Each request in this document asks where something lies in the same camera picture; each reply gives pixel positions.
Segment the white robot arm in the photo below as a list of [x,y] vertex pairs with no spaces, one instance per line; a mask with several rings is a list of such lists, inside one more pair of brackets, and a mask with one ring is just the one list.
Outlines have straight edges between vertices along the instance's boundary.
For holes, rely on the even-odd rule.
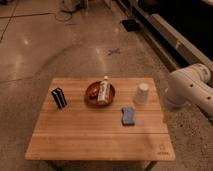
[[200,63],[171,72],[165,89],[165,103],[169,108],[182,108],[191,102],[213,117],[213,88],[208,85],[210,78],[209,68]]

